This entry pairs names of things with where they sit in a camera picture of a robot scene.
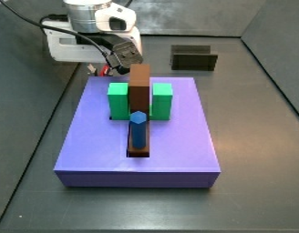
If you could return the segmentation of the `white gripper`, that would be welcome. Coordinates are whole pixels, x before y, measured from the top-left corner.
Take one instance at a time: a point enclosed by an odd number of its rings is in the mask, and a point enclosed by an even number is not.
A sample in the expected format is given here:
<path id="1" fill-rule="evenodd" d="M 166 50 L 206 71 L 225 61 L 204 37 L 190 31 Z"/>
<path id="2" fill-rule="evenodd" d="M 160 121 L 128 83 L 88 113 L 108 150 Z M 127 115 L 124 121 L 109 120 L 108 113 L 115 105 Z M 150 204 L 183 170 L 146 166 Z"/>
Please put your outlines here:
<path id="1" fill-rule="evenodd" d="M 53 29 L 45 29 L 45 34 L 52 58 L 60 62 L 89 63 L 88 71 L 96 76 L 97 69 L 91 63 L 101 63 L 105 61 L 105 58 L 92 43 L 76 35 Z M 136 27 L 132 27 L 130 32 L 87 34 L 87 37 L 92 37 L 96 40 L 96 44 L 107 53 L 126 47 L 126 55 L 130 52 L 134 52 L 136 55 L 143 54 L 142 37 Z"/>

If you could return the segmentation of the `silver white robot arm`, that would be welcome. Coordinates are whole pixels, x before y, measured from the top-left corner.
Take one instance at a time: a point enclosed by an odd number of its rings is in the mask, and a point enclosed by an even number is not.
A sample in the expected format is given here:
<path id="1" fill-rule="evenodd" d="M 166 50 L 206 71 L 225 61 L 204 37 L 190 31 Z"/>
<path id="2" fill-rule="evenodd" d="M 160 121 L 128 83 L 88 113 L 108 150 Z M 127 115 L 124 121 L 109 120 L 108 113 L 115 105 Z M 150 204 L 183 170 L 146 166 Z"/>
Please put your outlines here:
<path id="1" fill-rule="evenodd" d="M 63 0 L 67 15 L 43 20 L 52 58 L 101 63 L 120 75 L 143 62 L 136 13 L 114 0 Z"/>

